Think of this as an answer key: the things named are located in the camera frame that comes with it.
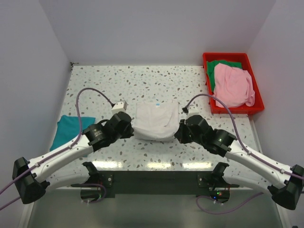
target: red plastic basket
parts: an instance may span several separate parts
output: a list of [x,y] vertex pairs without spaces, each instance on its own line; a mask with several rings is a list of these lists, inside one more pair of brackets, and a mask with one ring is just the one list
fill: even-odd
[[[244,104],[237,108],[229,108],[230,111],[235,114],[248,114],[248,115],[253,115],[255,113],[263,111],[264,104],[262,101],[261,94],[258,90],[257,82],[256,82],[255,76],[253,74],[253,71],[251,69],[251,65],[250,65],[248,56],[245,53],[208,53],[207,52],[207,53],[203,54],[203,64],[204,64],[204,68],[205,68],[206,84],[207,84],[207,88],[208,88],[208,93],[210,95],[213,95],[213,92],[211,90],[210,80],[209,80],[209,77],[206,72],[207,72],[207,61],[211,62],[213,60],[226,60],[226,61],[230,61],[230,62],[240,62],[240,63],[242,63],[243,70],[247,70],[248,73],[252,77],[253,89],[256,93],[255,104],[252,107],[249,107]],[[217,114],[227,113],[227,110],[225,108],[217,107],[215,105],[215,101],[212,98],[210,98],[209,101],[210,101],[211,113],[217,113]]]

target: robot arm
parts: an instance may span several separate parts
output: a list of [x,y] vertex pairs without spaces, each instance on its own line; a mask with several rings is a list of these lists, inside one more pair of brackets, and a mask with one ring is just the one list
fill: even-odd
[[[225,130],[212,129],[193,106],[189,107],[186,120],[180,121],[180,127],[175,137],[180,143],[198,143],[208,152],[237,161],[253,171],[250,174],[240,175],[233,172],[228,164],[220,162],[207,181],[214,185],[223,181],[227,184],[239,184],[258,189],[271,194],[272,199],[282,207],[295,209],[304,187],[304,181],[286,174],[285,171],[292,171],[292,174],[303,177],[303,167],[299,165],[290,167],[278,163],[244,145],[249,151],[246,152],[236,136]],[[265,163],[278,167],[280,171]]]
[[[133,136],[131,117],[125,112],[125,109],[126,102],[118,102],[112,108],[114,114],[112,118],[84,129],[77,143],[75,143],[76,137],[65,145],[29,161],[23,157],[17,159],[14,163],[13,179],[28,169],[31,170],[15,182],[22,202],[28,204],[40,199],[48,186],[56,188],[85,182],[88,178],[88,175],[83,175],[85,167],[63,173],[61,177],[55,177],[52,174],[75,159],[109,146],[117,139]],[[66,147],[69,149],[58,153]],[[43,163],[40,162],[46,158],[49,159]]]

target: pink towel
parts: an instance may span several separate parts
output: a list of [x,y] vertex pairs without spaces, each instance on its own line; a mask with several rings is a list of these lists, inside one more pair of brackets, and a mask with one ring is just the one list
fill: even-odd
[[[243,104],[254,105],[255,91],[248,71],[219,63],[214,68],[214,78],[214,96],[228,107],[239,107]],[[216,106],[223,107],[217,101]]]

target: cloth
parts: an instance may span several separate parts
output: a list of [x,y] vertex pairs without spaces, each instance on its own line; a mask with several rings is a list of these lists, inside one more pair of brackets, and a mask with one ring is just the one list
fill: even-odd
[[[214,68],[215,84],[214,96],[228,107],[239,107],[243,104],[253,106],[255,91],[252,78],[248,71],[225,64],[217,64]],[[218,101],[216,106],[223,107]]]
[[226,60],[214,60],[212,62],[207,61],[207,75],[209,76],[212,92],[214,91],[214,87],[216,85],[214,80],[214,68],[219,63],[225,64],[230,67],[237,67],[242,69],[242,64],[238,62],[228,62]]
[[179,129],[179,103],[137,103],[134,136],[138,139],[172,140]]
[[[95,123],[94,117],[81,117],[82,129],[87,128]],[[53,141],[53,145],[49,149],[52,151],[59,146],[67,143],[75,138],[79,133],[79,121],[77,116],[63,115],[57,123],[57,131]]]

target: speckled tabletop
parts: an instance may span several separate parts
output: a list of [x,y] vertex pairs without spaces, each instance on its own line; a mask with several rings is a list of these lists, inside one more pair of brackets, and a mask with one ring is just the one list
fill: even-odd
[[[185,118],[181,108],[194,95],[207,93],[204,69],[200,66],[74,66],[66,90],[61,115],[76,116],[77,93],[85,87],[94,87],[104,92],[112,102],[126,100],[127,112],[135,117],[137,102],[180,103],[180,118]],[[213,128],[222,128],[234,133],[227,114],[211,114],[208,98],[199,97],[194,104]],[[96,117],[96,121],[112,116],[111,106],[94,91],[84,91],[79,101],[82,116]],[[234,115],[241,139],[257,149],[247,115]],[[123,171],[210,171],[218,162],[228,162],[239,170],[243,165],[213,155],[198,144],[179,144],[174,139],[168,142],[139,140],[134,137],[118,140],[87,158],[80,158],[65,168],[75,167],[84,161],[92,161],[99,169]]]

